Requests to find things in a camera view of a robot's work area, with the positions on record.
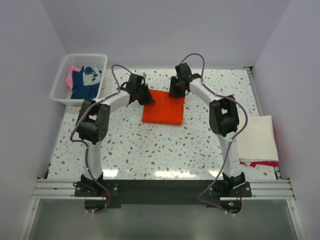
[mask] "metal base plate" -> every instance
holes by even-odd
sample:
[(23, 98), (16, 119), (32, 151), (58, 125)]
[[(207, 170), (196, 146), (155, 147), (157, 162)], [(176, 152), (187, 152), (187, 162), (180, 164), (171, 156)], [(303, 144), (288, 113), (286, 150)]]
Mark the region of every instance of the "metal base plate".
[[(120, 208), (122, 204), (146, 205), (202, 205), (198, 195), (211, 184), (208, 180), (103, 180), (101, 183), (110, 191), (109, 208)], [(220, 197), (251, 197), (250, 183), (246, 182), (230, 194), (222, 194), (224, 181), (218, 180), (214, 190), (202, 196), (202, 199), (221, 205)], [(75, 197), (102, 197), (95, 192), (76, 188)]]

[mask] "folded white towel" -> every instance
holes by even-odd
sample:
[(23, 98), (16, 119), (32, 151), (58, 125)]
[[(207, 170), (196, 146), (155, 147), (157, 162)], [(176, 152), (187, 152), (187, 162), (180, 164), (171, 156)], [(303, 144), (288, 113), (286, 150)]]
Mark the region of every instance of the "folded white towel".
[[(240, 130), (245, 124), (245, 116), (239, 115)], [(279, 161), (271, 116), (248, 116), (248, 125), (236, 139), (240, 161)]]

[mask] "pink fabric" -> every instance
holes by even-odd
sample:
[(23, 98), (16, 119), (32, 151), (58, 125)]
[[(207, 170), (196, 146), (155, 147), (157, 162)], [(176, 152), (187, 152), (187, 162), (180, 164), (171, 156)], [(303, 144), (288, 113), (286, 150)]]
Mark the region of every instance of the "pink fabric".
[(80, 72), (81, 67), (74, 67), (71, 65), (68, 70), (68, 76), (66, 77), (65, 83), (68, 85), (68, 87), (72, 90), (73, 87), (73, 81), (72, 81), (72, 71)]
[(256, 167), (257, 165), (266, 165), (266, 166), (271, 166), (271, 167), (278, 167), (279, 162), (277, 161), (253, 161), (250, 163), (251, 167)]

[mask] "gray floor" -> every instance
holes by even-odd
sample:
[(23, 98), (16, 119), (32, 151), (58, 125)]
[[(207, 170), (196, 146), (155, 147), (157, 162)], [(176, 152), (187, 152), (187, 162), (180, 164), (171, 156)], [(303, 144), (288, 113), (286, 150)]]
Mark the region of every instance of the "gray floor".
[(42, 200), (32, 240), (295, 240), (285, 200), (247, 200), (236, 217), (205, 206), (123, 205), (95, 215), (83, 200)]

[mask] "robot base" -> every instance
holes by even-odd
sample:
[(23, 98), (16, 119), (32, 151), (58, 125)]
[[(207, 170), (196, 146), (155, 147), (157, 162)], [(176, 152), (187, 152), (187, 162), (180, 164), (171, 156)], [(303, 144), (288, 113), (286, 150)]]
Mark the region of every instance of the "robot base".
[[(85, 182), (78, 181), (75, 186), (75, 197), (105, 197), (102, 189), (86, 178)], [(111, 195), (109, 208), (121, 208), (122, 204), (146, 204), (146, 205), (203, 205), (197, 200), (198, 195), (207, 188), (210, 180), (118, 180), (98, 179)], [(201, 199), (222, 206), (230, 212), (239, 212), (241, 209), (241, 197), (252, 197), (250, 183), (225, 192), (226, 182), (218, 180), (213, 189), (208, 191)], [(220, 198), (238, 198), (239, 200), (221, 201)], [(86, 200), (86, 207), (101, 206), (102, 201)]]

